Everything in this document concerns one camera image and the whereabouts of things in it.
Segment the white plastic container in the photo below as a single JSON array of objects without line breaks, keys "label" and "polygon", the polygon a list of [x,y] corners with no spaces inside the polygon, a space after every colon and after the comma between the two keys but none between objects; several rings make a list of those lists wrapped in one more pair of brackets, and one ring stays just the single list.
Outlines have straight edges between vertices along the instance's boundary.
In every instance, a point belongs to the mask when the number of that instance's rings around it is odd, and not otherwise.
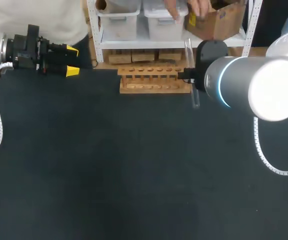
[{"label": "white plastic container", "polygon": [[140,10],[141,2],[138,3],[137,9],[134,9],[134,12],[101,13],[97,11],[104,30],[105,39],[109,41],[136,40],[137,20]]},{"label": "white plastic container", "polygon": [[179,14],[174,20],[165,8],[162,0],[144,0],[144,15],[148,18],[149,38],[153,41],[180,41],[184,18],[189,14],[188,6],[182,1],[176,2]]}]

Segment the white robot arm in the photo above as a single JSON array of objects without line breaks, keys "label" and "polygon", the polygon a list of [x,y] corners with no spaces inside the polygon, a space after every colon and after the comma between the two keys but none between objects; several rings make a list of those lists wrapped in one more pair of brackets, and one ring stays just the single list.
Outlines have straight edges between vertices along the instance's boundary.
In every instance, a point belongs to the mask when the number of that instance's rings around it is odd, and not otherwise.
[{"label": "white robot arm", "polygon": [[274,173],[288,171],[272,166],[262,152],[258,118],[276,122],[288,118],[288,34],[277,39],[263,57],[230,57],[222,41],[204,41],[197,48],[195,68],[180,79],[193,79],[196,89],[226,108],[254,116],[254,142],[260,159]]}]

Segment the wooden block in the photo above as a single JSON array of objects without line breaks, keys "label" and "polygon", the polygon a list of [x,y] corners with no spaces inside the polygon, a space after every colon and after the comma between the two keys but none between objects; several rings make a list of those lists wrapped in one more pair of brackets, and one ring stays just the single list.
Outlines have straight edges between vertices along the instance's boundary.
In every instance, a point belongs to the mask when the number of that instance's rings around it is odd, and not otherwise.
[{"label": "wooden block", "polygon": [[151,49],[132,50],[132,62],[154,61],[155,51]]},{"label": "wooden block", "polygon": [[131,50],[113,50],[108,56],[110,64],[130,64],[132,62]]},{"label": "wooden block", "polygon": [[179,61],[182,59],[182,49],[160,49],[158,59]]}]

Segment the cardboard box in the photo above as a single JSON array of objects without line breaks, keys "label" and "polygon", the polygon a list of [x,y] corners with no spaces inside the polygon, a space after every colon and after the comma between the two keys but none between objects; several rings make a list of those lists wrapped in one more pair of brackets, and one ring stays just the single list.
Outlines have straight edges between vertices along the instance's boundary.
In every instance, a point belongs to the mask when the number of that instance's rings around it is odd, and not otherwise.
[{"label": "cardboard box", "polygon": [[147,62],[155,60],[155,51],[152,49],[132,50],[132,62]]},{"label": "cardboard box", "polygon": [[131,50],[112,50],[108,61],[109,64],[130,64],[132,62]]},{"label": "cardboard box", "polygon": [[204,20],[189,6],[185,28],[202,40],[226,40],[240,32],[248,0],[212,0],[212,9]]}]

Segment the black table surface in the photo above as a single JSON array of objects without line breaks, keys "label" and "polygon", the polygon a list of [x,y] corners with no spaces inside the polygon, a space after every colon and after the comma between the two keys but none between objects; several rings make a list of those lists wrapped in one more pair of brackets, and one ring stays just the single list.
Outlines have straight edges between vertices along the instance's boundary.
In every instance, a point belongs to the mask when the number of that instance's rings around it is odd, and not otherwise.
[{"label": "black table surface", "polygon": [[[121,95],[115,71],[0,80],[0,240],[288,239],[288,177],[249,115]],[[260,121],[288,170],[288,120]]]}]

